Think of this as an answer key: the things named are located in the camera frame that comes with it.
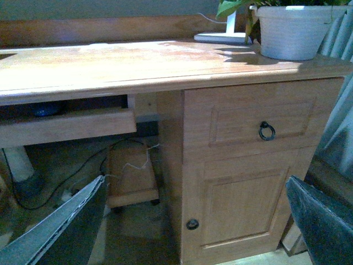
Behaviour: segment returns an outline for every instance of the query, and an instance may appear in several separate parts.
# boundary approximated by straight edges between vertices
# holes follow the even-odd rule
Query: plant pot
[[[266,57],[302,61],[315,57],[336,18],[348,6],[260,7],[254,10],[261,26],[261,54]]]

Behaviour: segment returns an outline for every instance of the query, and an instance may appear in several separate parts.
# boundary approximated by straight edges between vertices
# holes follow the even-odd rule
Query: white cable
[[[116,176],[116,175],[110,175],[110,174],[105,174],[104,176],[107,177],[115,177],[118,178],[119,180],[121,180],[121,177]],[[89,178],[90,176],[85,176],[83,178],[80,178],[79,180],[75,181],[69,188],[68,190],[72,191],[73,187],[75,187],[78,183],[80,183],[81,181],[84,181],[86,178]]]
[[[213,23],[217,23],[217,24],[227,24],[227,22],[220,22],[220,21],[215,21],[215,20],[213,20],[213,19],[210,19],[210,18],[208,18],[207,16],[205,16],[205,15],[202,14],[202,13],[196,13],[196,14],[203,16],[204,18],[206,18],[207,20],[209,20],[209,21],[211,21],[211,22],[213,22]]]
[[[104,177],[114,177],[114,178],[118,178],[119,180],[121,180],[121,177],[116,176],[116,175],[111,175],[111,174],[105,174]]]
[[[150,147],[150,148],[148,148],[148,149],[146,150],[146,161],[145,161],[145,163],[144,163],[141,167],[135,166],[135,165],[130,164],[130,163],[126,163],[126,164],[123,166],[122,170],[124,170],[127,166],[133,167],[133,168],[138,169],[138,170],[143,170],[143,169],[145,168],[145,166],[147,165],[148,161],[149,161],[149,153],[148,153],[148,150],[153,149],[153,148],[156,148],[156,147],[158,147],[158,146],[160,146],[160,145],[161,145],[161,144],[154,145],[154,146],[152,146],[152,147]]]

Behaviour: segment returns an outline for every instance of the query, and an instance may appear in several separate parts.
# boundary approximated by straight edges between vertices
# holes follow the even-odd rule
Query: desk drawer
[[[136,131],[133,109],[68,110],[64,114],[15,116],[0,120],[0,147],[33,145]]]
[[[342,78],[185,91],[184,163],[315,146]],[[264,141],[261,122],[276,136]],[[270,129],[263,130],[270,136]]]

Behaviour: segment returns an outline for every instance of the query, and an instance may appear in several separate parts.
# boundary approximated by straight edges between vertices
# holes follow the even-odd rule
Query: curtain
[[[319,53],[353,62],[353,7],[333,22]],[[353,73],[345,78],[316,155],[353,181]]]

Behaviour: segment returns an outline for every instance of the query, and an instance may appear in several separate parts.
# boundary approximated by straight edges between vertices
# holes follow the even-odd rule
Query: drawer handle
[[[272,132],[270,137],[266,137],[263,134],[263,129],[266,129],[266,128],[269,128]],[[273,128],[270,124],[268,124],[266,121],[263,121],[260,125],[259,135],[261,139],[263,139],[264,141],[272,141],[276,136],[276,131],[275,131],[275,128]]]
[[[199,227],[199,225],[199,221],[197,221],[196,219],[191,219],[186,223],[186,228],[188,230],[195,230]]]

